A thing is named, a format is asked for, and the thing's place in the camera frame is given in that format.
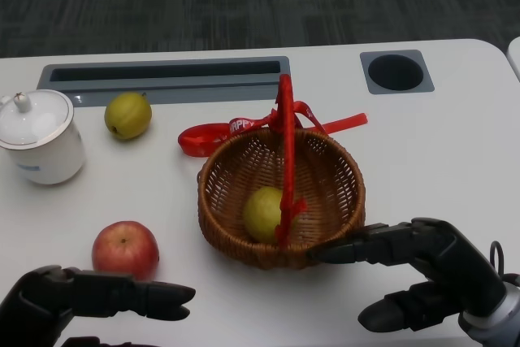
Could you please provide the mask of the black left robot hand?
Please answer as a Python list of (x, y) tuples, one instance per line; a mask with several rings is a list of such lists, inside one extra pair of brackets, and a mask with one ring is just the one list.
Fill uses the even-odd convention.
[(148, 319), (180, 321), (194, 288), (139, 281), (129, 274), (58, 265), (21, 276), (1, 302), (2, 346), (53, 346), (75, 317), (109, 318), (131, 311)]

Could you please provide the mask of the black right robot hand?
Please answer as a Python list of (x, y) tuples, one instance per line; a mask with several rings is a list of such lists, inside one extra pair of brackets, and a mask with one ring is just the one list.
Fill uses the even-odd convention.
[(418, 331), (456, 313), (487, 318), (507, 296), (505, 283), (483, 254), (452, 224), (438, 219), (369, 225), (315, 245), (307, 256), (329, 264), (409, 264), (427, 278), (363, 310), (358, 321), (370, 332)]

